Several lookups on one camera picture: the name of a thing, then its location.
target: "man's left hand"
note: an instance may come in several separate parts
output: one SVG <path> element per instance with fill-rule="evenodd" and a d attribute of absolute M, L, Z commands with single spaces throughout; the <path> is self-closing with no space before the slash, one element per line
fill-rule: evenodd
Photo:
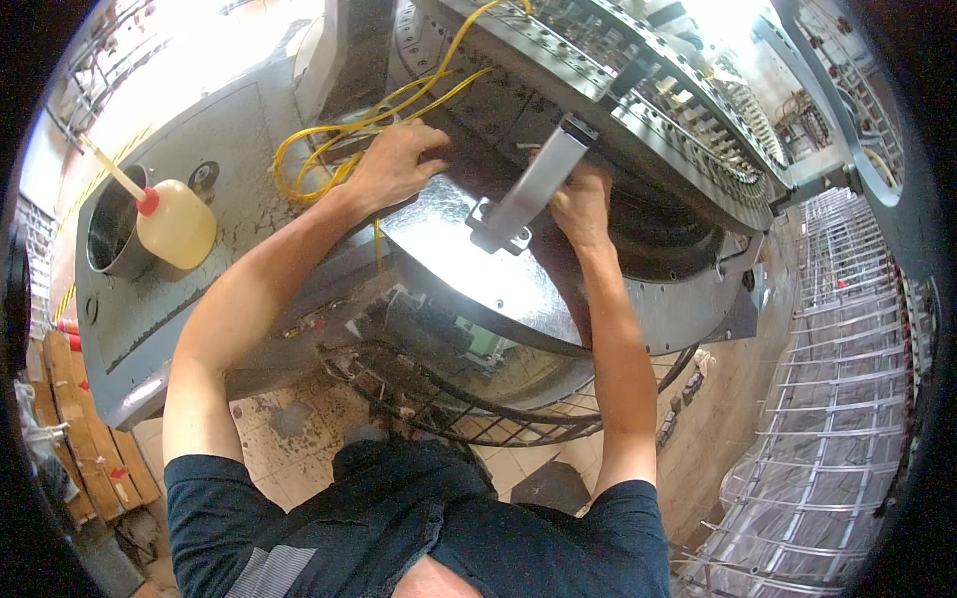
<path fill-rule="evenodd" d="M 448 135 L 422 119 L 397 122 L 376 136 L 343 187 L 365 218 L 421 191 L 433 175 L 448 165 L 442 160 L 419 164 L 419 156 L 448 144 Z"/>

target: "red bottle cap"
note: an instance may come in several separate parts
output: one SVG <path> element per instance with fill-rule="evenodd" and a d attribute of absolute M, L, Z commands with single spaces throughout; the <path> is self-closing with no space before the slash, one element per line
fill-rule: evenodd
<path fill-rule="evenodd" d="M 152 187 L 143 189 L 143 201 L 136 202 L 136 209 L 144 216 L 151 216 L 160 205 L 160 194 Z"/>

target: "yellow wire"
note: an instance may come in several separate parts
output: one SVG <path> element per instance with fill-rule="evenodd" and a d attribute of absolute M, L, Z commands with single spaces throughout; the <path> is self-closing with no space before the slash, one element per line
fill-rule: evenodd
<path fill-rule="evenodd" d="M 496 7 L 497 5 L 501 4 L 504 1 L 505 0 L 492 0 L 492 2 L 485 4 L 484 6 L 479 8 L 477 11 L 473 12 L 472 15 L 469 16 L 469 18 L 465 19 L 465 22 L 462 23 L 462 26 L 458 29 L 458 33 L 456 33 L 455 38 L 453 38 L 452 44 L 449 46 L 449 50 L 445 53 L 445 56 L 442 57 L 442 62 L 439 63 L 438 68 L 435 69 L 435 73 L 431 75 L 430 77 L 421 78 L 411 83 L 407 83 L 406 85 L 403 85 L 399 89 L 390 93 L 388 96 L 385 96 L 384 98 L 382 98 L 374 106 L 369 108 L 369 110 L 366 112 L 366 116 L 368 116 L 368 118 L 359 119 L 356 122 L 350 122 L 350 123 L 313 126 L 313 127 L 303 129 L 302 131 L 299 131 L 298 133 L 295 133 L 289 136 L 288 139 L 286 139 L 284 142 L 282 142 L 282 144 L 279 145 L 279 148 L 276 151 L 276 156 L 273 159 L 273 178 L 276 179 L 277 187 L 279 187 L 279 189 L 283 193 L 285 193 L 285 195 L 288 196 L 290 199 L 295 199 L 300 201 L 308 201 L 311 199 L 315 199 L 316 201 L 319 201 L 320 199 L 322 199 L 323 196 L 325 196 L 330 190 L 332 190 L 337 185 L 339 185 L 352 172 L 352 169 L 359 163 L 360 160 L 362 160 L 363 152 L 356 153 L 351 158 L 349 158 L 346 162 L 344 162 L 341 166 L 339 166 L 339 168 L 336 169 L 336 172 L 332 175 L 332 178 L 329 179 L 329 182 L 325 185 L 324 188 L 316 190 L 312 193 L 301 193 L 300 188 L 302 185 L 302 179 L 305 177 L 309 169 L 309 165 L 312 164 L 314 160 L 318 160 L 319 157 L 323 154 L 323 152 L 325 152 L 329 147 L 331 147 L 333 144 L 341 140 L 343 137 L 346 136 L 346 134 L 350 132 L 381 130 L 383 128 L 381 126 L 369 126 L 369 125 L 375 124 L 376 122 L 379 122 L 382 119 L 386 119 L 392 116 L 393 114 L 398 113 L 400 110 L 406 108 L 407 106 L 411 105 L 414 101 L 424 96 L 425 93 L 428 92 L 435 85 L 435 83 L 438 82 L 439 79 L 446 77 L 448 75 L 451 75 L 452 71 L 446 71 L 445 69 L 447 66 L 449 66 L 449 62 L 452 61 L 452 56 L 455 54 L 455 51 L 458 48 L 458 45 L 462 42 L 462 39 L 465 37 L 465 34 L 468 32 L 469 28 L 472 27 L 472 24 L 475 22 L 477 18 L 479 18 L 479 16 L 483 12 L 493 7 Z M 529 0 L 522 0 L 522 2 L 525 6 L 525 14 L 531 14 L 532 5 L 529 2 Z M 438 100 L 433 101 L 431 104 L 429 104 L 425 108 L 422 108 L 421 110 L 417 110 L 409 118 L 410 119 L 418 118 L 422 116 L 423 114 L 429 112 L 433 108 L 436 108 L 438 105 L 441 105 L 443 102 L 445 102 L 446 100 L 448 100 L 449 98 L 451 98 L 452 96 L 460 92 L 461 90 L 465 89 L 465 87 L 467 87 L 470 83 L 472 83 L 472 81 L 476 80 L 477 78 L 481 77 L 482 75 L 485 75 L 486 73 L 492 70 L 493 68 L 490 67 L 490 68 L 482 69 L 481 71 L 478 71 L 477 73 L 470 75 L 461 83 L 453 87 L 452 90 L 450 90 L 444 96 L 442 96 Z M 375 110 L 378 109 L 380 106 L 382 106 L 385 103 L 388 103 L 390 100 L 412 89 L 416 85 L 422 85 L 422 87 L 419 88 L 419 90 L 415 92 L 414 94 L 412 94 L 408 99 L 402 101 L 399 105 L 395 106 L 394 108 L 391 108 L 390 110 L 387 110 L 386 112 L 371 116 L 371 114 L 374 113 Z M 314 151 L 309 156 L 309 158 L 305 161 L 305 164 L 302 165 L 299 175 L 296 177 L 295 188 L 289 188 L 288 186 L 286 186 L 285 181 L 282 180 L 282 158 L 285 156 L 286 149 L 288 149 L 289 145 L 293 144 L 294 142 L 302 139 L 303 137 L 307 135 L 312 135 L 314 133 L 323 133 L 327 131 L 339 131 L 339 133 L 335 137 L 333 137 L 331 140 L 329 140 L 328 142 L 320 146 L 319 149 Z M 379 268 L 380 273 L 382 272 L 382 254 L 380 252 L 381 238 L 382 238 L 382 233 L 379 228 L 379 218 L 375 218 L 372 221 L 372 245 L 375 251 L 375 262 Z"/>
<path fill-rule="evenodd" d="M 868 158 L 877 161 L 878 166 L 880 166 L 880 168 L 884 171 L 884 174 L 887 175 L 887 182 L 891 184 L 891 188 L 897 188 L 897 179 L 894 178 L 894 173 L 891 172 L 891 169 L 887 167 L 887 163 L 884 162 L 884 159 L 880 157 L 880 154 L 870 147 L 865 147 L 864 153 Z"/>
<path fill-rule="evenodd" d="M 309 127 L 309 128 L 303 129 L 302 131 L 300 131 L 300 132 L 298 132 L 298 133 L 295 133 L 294 135 L 291 135 L 288 139 L 286 139 L 284 142 L 282 142 L 282 144 L 279 146 L 279 148 L 278 148 L 278 150 L 277 150 L 277 152 L 276 152 L 276 157 L 275 157 L 274 160 L 273 160 L 273 177 L 276 179 L 277 187 L 279 187 L 279 189 L 280 189 L 281 191 L 283 191 L 283 192 L 284 192 L 288 197 L 290 197 L 291 199 L 298 199 L 298 200 L 309 200 L 309 199 L 317 199 L 317 200 L 318 200 L 318 199 L 320 199 L 320 198 L 322 197 L 322 195 L 324 194 L 323 192 L 320 192 L 320 191 L 317 191 L 317 192 L 314 192 L 314 193 L 300 193 L 300 192 L 299 192 L 299 187 L 300 187 L 300 184 L 301 184 L 301 180 L 302 180 L 302 177 L 304 176 L 302 170 L 300 171 L 300 176 L 297 177 L 297 184 L 296 184 L 296 188 L 295 188 L 295 189 L 290 189 L 290 188 L 286 185 L 285 181 L 282 180 L 282 172 L 281 172 L 282 158 L 284 157 L 285 152 L 286 152 L 286 149 L 288 149 L 289 145 L 292 144 L 292 143 L 294 143 L 295 141 L 297 141 L 297 140 L 299 140 L 299 139 L 302 139 L 302 138 L 305 137 L 306 135 L 312 135 L 312 134 L 314 134 L 314 133 L 322 133 L 322 132 L 325 132 L 325 131 L 339 131 L 339 132 L 340 132 L 339 135 L 336 136 L 336 138 L 334 138 L 332 141 L 328 142 L 327 144 L 324 144 L 323 147 L 320 148 L 320 150 L 317 150 L 316 152 L 313 152 L 312 156 L 310 156 L 310 159 L 309 159 L 309 160 L 306 162 L 306 164 L 303 166 L 303 170 L 305 170 L 306 167 L 312 162 L 312 160 L 318 158 L 319 155 L 321 155 L 323 151 L 325 151 L 325 150 L 328 149 L 330 146 L 332 146 L 332 144 L 334 144 L 334 143 L 336 143 L 337 141 L 339 141 L 339 140 L 345 135 L 345 133 L 350 132 L 350 131 L 363 130 L 364 127 L 366 127 L 367 125 L 373 124 L 374 122 L 379 122 L 379 121 L 382 120 L 382 119 L 388 118 L 388 117 L 392 116 L 393 114 L 396 114 L 397 112 L 399 112 L 399 111 L 402 110 L 403 108 L 409 106 L 409 105 L 412 104 L 414 101 L 416 101 L 416 100 L 418 100 L 419 98 L 421 98 L 423 95 L 425 95 L 425 93 L 426 93 L 427 91 L 429 91 L 429 89 L 431 89 L 431 88 L 433 87 L 433 85 L 435 85 L 435 83 L 436 83 L 440 78 L 446 77 L 447 75 L 449 75 L 449 74 L 451 73 L 450 71 L 446 71 L 445 69 L 446 69 L 446 67 L 449 65 L 449 62 L 452 60 L 452 56 L 455 54 L 455 50 L 458 48 L 458 45 L 461 43 L 462 39 L 465 37 L 465 34 L 468 32 L 469 28 L 472 27 L 472 24 L 475 22 L 475 20 L 476 20 L 477 18 L 479 18 L 479 16 L 480 16 L 483 12 L 485 12 L 485 11 L 487 11 L 487 10 L 489 10 L 489 9 L 491 9 L 491 8 L 493 8 L 493 7 L 495 7 L 495 6 L 497 6 L 498 4 L 501 4 L 501 3 L 504 2 L 504 1 L 505 1 L 505 0 L 492 0 L 492 2 L 489 2 L 489 3 L 485 4 L 484 6 L 482 6 L 481 8 L 479 8 L 478 10 L 476 10 L 475 12 L 473 12 L 472 15 L 469 16 L 469 17 L 465 20 L 464 23 L 462 23 L 462 26 L 458 29 L 458 33 L 456 33 L 455 38 L 453 38 L 453 40 L 452 40 L 452 44 L 449 46 L 448 51 L 445 53 L 445 56 L 442 58 L 441 63 L 439 63 L 438 68 L 435 70 L 435 73 L 434 73 L 433 75 L 431 75 L 430 77 L 427 77 L 427 78 L 420 79 L 420 80 L 418 80 L 418 81 L 413 81 L 412 83 L 409 83 L 409 84 L 403 86 L 401 89 L 399 89 L 399 90 L 397 90 L 397 91 L 395 91 L 395 92 L 392 92 L 392 94 L 390 94 L 390 95 L 387 96 L 385 99 L 383 99 L 382 101 L 380 101 L 378 104 L 376 104 L 375 106 L 373 106 L 373 108 L 372 108 L 371 110 L 375 110 L 376 108 L 378 108 L 378 107 L 379 107 L 380 105 L 382 105 L 383 103 L 385 103 L 385 102 L 387 102 L 388 100 L 394 98 L 395 96 L 401 94 L 403 91 L 407 91 L 408 89 L 412 88 L 413 86 L 415 86 L 415 85 L 417 85 L 417 84 L 420 84 L 420 83 L 422 83 L 422 82 L 424 81 L 424 85 L 422 85 L 422 87 L 419 88 L 419 90 L 418 90 L 417 92 L 415 92 L 414 94 L 412 94 L 408 99 L 404 100 L 404 101 L 401 102 L 399 105 L 397 105 L 397 106 L 395 106 L 394 108 L 391 108 L 390 110 L 387 110 L 386 112 L 383 112 L 383 113 L 381 113 L 381 114 L 375 115 L 375 116 L 370 117 L 370 118 L 368 118 L 368 119 L 360 119 L 360 120 L 358 120 L 358 121 L 356 121 L 356 122 L 342 123 L 342 124 L 328 124 L 328 125 L 322 125 L 322 126 Z M 523 4 L 524 4 L 524 6 L 525 6 L 525 13 L 526 13 L 526 14 L 531 14 L 532 6 L 531 6 L 531 4 L 529 3 L 529 1 L 528 1 L 528 0 L 523 0 Z M 469 82 L 471 82 L 472 80 L 475 80 L 475 78 L 476 78 L 476 77 L 472 77 L 472 78 L 470 78 L 470 79 L 468 79 L 468 80 L 469 80 Z M 464 88 L 463 85 L 459 85 L 459 86 L 456 88 L 456 93 L 457 93 L 457 91 L 460 91 L 460 90 L 463 89 L 463 88 Z M 449 98 L 449 97 L 450 97 L 449 94 L 446 94 L 445 96 L 443 96 L 444 99 L 447 99 L 447 98 Z M 428 110 L 432 109 L 432 107 L 435 107 L 436 105 L 438 105 L 438 104 L 435 103 L 435 102 L 433 102 L 433 104 L 430 104 L 430 107 L 428 107 L 426 110 L 416 112 L 416 116 L 421 115 L 421 114 L 424 114 L 425 112 L 427 112 Z"/>

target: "dirt stain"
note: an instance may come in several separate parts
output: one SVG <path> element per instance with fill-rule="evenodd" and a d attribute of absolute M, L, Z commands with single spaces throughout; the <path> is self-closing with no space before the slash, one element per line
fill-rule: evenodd
<path fill-rule="evenodd" d="M 269 422 L 269 426 L 276 431 L 280 438 L 302 436 L 305 432 L 305 422 L 312 414 L 313 409 L 305 403 L 290 403 L 289 407 L 276 410 Z"/>

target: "plastic tube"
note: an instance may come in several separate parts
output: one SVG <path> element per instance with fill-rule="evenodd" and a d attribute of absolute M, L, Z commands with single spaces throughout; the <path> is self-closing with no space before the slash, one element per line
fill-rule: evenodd
<path fill-rule="evenodd" d="M 99 160 L 104 166 L 106 166 L 106 169 L 109 170 L 110 174 L 113 175 L 113 178 L 119 181 L 120 185 L 123 185 L 123 188 L 129 191 L 129 194 L 132 195 L 136 201 L 138 202 L 143 201 L 145 194 L 143 193 L 143 190 L 136 183 L 130 180 L 128 176 L 123 174 L 123 171 L 120 170 L 118 166 L 113 164 L 112 160 L 110 160 L 105 155 L 103 155 L 103 152 L 101 152 L 100 149 L 96 147 L 86 135 L 80 135 L 79 139 L 87 147 L 93 150 L 93 155 L 97 157 L 97 160 Z"/>

